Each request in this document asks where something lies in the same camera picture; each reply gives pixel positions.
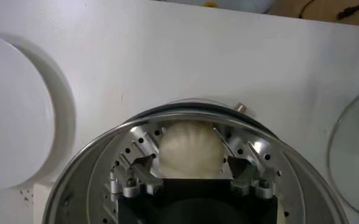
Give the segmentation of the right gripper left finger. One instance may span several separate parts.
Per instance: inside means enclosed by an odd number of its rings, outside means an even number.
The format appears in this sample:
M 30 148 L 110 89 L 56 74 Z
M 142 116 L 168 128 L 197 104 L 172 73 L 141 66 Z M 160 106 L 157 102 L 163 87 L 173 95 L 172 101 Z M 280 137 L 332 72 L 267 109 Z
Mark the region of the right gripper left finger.
M 110 170 L 111 201 L 118 201 L 121 197 L 135 198 L 141 194 L 158 195 L 163 189 L 163 180 L 151 174 L 154 159 L 156 155 L 153 153 L 136 158 L 131 163 L 121 153 L 121 163 Z

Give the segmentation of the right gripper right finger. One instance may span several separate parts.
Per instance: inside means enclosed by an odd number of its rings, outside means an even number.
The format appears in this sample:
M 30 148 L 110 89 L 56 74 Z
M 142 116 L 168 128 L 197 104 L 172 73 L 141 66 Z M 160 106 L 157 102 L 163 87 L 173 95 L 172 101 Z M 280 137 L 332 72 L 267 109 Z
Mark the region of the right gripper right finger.
M 228 156 L 227 163 L 232 173 L 230 189 L 244 197 L 254 194 L 257 198 L 269 200 L 275 195 L 276 170 L 266 165 L 258 168 L 244 158 Z

